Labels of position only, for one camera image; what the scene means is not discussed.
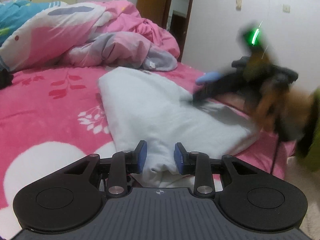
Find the green fleece sleeve forearm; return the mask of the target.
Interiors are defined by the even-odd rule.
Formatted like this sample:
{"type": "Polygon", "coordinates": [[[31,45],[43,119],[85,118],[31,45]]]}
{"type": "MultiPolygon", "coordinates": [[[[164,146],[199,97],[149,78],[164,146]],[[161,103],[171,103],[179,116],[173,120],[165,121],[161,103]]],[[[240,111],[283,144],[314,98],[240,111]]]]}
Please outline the green fleece sleeve forearm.
{"type": "Polygon", "coordinates": [[[313,105],[308,123],[304,127],[304,136],[297,142],[297,156],[311,172],[319,171],[319,88],[313,93],[313,105]]]}

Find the person's right hand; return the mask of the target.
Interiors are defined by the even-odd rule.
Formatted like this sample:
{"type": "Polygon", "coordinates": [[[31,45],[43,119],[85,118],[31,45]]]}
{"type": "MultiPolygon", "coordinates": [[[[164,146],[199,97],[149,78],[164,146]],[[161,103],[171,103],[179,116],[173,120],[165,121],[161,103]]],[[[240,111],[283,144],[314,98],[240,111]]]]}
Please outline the person's right hand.
{"type": "Polygon", "coordinates": [[[313,96],[301,89],[279,89],[264,85],[258,106],[251,111],[251,118],[267,132],[274,131],[276,119],[289,121],[297,129],[303,129],[310,117],[313,96]]]}

